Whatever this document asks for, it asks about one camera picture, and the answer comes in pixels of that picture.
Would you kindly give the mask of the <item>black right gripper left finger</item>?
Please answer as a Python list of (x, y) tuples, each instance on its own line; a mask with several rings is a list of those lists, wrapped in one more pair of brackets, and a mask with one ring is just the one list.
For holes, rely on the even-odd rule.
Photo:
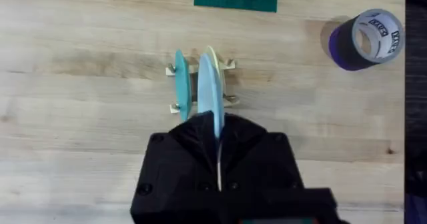
[(219, 199), (214, 114), (206, 111), (151, 134), (135, 199)]

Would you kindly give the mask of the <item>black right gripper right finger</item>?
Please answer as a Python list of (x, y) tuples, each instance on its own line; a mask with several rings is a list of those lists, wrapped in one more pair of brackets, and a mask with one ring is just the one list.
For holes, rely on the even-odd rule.
[(249, 119), (226, 114), (220, 143), (224, 191), (304, 188), (285, 133), (271, 132)]

